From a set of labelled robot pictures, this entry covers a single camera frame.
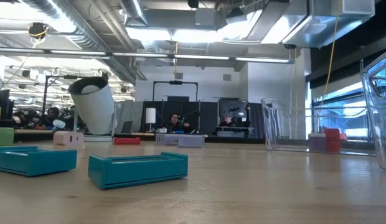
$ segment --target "teal plastic box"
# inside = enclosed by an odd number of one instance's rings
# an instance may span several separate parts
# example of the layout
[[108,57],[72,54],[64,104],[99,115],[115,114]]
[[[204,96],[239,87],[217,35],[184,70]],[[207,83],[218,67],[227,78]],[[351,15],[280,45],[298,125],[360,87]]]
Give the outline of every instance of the teal plastic box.
[[0,171],[28,177],[75,169],[77,150],[46,151],[37,146],[0,147]]
[[89,156],[88,177],[101,189],[129,187],[187,176],[187,155]]

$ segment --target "clear acrylic container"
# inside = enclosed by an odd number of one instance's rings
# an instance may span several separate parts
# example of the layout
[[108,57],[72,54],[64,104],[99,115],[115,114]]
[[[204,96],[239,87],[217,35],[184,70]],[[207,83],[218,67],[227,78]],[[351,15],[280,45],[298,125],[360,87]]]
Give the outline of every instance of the clear acrylic container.
[[386,53],[363,69],[361,76],[377,160],[386,169]]
[[[365,106],[287,108],[275,98],[262,99],[266,148],[375,156]],[[329,147],[325,128],[339,130],[339,150]],[[362,138],[353,137],[359,130]]]

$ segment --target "table surface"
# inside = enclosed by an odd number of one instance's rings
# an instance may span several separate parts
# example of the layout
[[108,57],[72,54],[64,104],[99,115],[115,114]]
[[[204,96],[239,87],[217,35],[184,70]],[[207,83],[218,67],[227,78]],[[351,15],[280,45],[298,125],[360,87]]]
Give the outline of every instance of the table surface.
[[[87,177],[90,154],[161,151],[188,154],[189,176],[111,190]],[[386,223],[386,171],[374,157],[270,152],[257,144],[90,142],[78,149],[73,171],[33,178],[0,172],[2,223]]]

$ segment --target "green block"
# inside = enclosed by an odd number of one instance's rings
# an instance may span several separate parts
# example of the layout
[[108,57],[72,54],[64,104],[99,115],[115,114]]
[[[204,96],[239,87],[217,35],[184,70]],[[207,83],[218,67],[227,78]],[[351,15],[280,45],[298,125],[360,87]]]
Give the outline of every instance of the green block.
[[0,146],[13,146],[13,138],[13,128],[0,128]]

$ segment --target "pink block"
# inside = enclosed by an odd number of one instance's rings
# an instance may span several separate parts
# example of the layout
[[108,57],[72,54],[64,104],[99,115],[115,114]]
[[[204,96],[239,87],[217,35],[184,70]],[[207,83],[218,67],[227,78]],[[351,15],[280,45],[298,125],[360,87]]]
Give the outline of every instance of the pink block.
[[71,131],[57,131],[54,134],[54,143],[64,146],[75,146],[83,144],[83,134]]

